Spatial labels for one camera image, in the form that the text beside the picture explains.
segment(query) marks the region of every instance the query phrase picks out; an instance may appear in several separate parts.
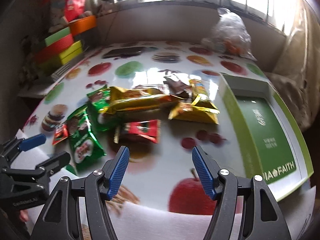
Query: apple stem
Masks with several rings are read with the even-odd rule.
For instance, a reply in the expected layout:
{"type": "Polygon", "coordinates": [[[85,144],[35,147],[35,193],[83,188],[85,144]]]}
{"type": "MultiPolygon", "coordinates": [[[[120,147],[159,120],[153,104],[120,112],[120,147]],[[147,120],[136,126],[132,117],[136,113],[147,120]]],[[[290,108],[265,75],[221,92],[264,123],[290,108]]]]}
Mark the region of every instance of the apple stem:
{"type": "Polygon", "coordinates": [[[193,177],[194,177],[195,179],[198,179],[198,174],[196,173],[196,169],[195,169],[195,168],[192,168],[192,169],[190,169],[190,171],[191,171],[193,177]]]}

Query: green fruit print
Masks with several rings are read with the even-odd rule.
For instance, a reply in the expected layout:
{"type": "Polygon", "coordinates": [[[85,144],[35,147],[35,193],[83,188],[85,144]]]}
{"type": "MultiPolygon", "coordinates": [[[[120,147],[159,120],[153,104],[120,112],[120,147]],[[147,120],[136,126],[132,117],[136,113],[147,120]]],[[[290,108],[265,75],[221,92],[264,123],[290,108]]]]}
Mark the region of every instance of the green fruit print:
{"type": "Polygon", "coordinates": [[[252,72],[252,73],[255,73],[256,75],[258,76],[261,76],[261,77],[266,77],[264,75],[264,73],[262,72],[262,70],[260,68],[258,68],[256,65],[254,64],[251,64],[251,63],[247,63],[247,68],[252,72]]]}
{"type": "Polygon", "coordinates": [[[63,90],[64,83],[61,82],[58,85],[56,85],[44,98],[44,103],[50,104],[53,100],[57,98],[58,95],[60,95],[61,91],[63,90]]]}
{"type": "Polygon", "coordinates": [[[138,61],[127,62],[116,69],[116,75],[120,77],[129,77],[135,72],[142,70],[142,64],[138,61]]]}

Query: beige fabric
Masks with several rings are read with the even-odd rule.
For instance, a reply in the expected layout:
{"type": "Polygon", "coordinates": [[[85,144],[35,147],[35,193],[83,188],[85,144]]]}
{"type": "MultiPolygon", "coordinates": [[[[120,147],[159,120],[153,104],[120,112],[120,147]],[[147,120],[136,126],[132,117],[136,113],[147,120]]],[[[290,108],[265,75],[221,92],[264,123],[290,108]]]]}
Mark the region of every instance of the beige fabric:
{"type": "Polygon", "coordinates": [[[304,0],[284,50],[272,73],[266,73],[302,131],[314,122],[320,105],[320,26],[304,0]]]}

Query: clear plastic bag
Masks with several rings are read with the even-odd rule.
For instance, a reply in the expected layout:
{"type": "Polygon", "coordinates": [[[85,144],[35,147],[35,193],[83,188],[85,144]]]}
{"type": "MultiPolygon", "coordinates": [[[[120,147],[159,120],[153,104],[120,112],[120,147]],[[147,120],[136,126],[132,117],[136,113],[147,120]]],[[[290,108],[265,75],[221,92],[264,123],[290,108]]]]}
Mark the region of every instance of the clear plastic bag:
{"type": "Polygon", "coordinates": [[[251,53],[251,37],[239,15],[226,8],[218,8],[219,22],[211,29],[211,36],[202,45],[220,53],[228,53],[256,60],[251,53]]]}

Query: metal bolt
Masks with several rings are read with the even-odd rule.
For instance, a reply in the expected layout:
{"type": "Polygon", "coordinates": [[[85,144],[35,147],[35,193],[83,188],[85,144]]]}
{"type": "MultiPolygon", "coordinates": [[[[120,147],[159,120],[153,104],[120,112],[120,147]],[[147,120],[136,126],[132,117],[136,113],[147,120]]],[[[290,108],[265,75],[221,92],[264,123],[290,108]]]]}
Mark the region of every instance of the metal bolt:
{"type": "Polygon", "coordinates": [[[260,175],[255,175],[255,176],[254,176],[254,179],[255,179],[256,181],[262,181],[262,177],[261,177],[260,175]]]}
{"type": "Polygon", "coordinates": [[[220,170],[220,174],[221,174],[221,175],[224,175],[224,176],[227,176],[227,175],[229,175],[229,171],[226,170],[226,169],[221,169],[221,170],[220,170]]]}
{"type": "Polygon", "coordinates": [[[62,183],[65,183],[65,182],[67,182],[68,181],[68,177],[62,177],[61,179],[60,179],[60,182],[62,182],[62,183]]]}
{"type": "Polygon", "coordinates": [[[102,170],[95,170],[93,174],[94,176],[100,176],[102,174],[102,170]]]}

